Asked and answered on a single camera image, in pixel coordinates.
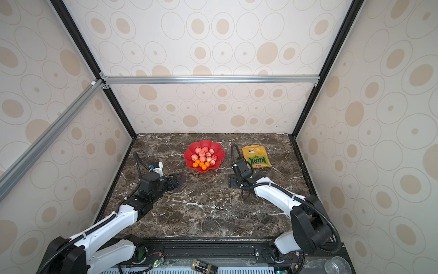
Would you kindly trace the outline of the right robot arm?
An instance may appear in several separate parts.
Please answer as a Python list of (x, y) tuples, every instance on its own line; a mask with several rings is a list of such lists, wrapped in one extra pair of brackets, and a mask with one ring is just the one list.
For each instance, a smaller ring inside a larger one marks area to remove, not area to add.
[(271, 257), (283, 261), (291, 252), (314, 254), (321, 250), (335, 254), (342, 241), (322, 202), (316, 196), (295, 194), (257, 172), (243, 157), (241, 150), (230, 145), (232, 169), (239, 188), (263, 198), (279, 208), (291, 221), (292, 229), (270, 242)]

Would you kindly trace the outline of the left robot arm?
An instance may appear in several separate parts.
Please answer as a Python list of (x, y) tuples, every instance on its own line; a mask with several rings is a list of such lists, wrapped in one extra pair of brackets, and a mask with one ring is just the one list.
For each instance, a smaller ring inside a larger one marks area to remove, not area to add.
[(163, 174), (163, 164), (146, 165), (133, 153), (138, 185), (118, 205), (116, 211), (68, 239), (57, 237), (44, 254), (39, 274), (99, 274), (107, 268), (130, 260), (138, 250), (140, 239), (123, 239), (104, 248), (115, 235), (132, 226), (149, 213), (165, 193), (184, 184), (186, 177), (177, 172)]

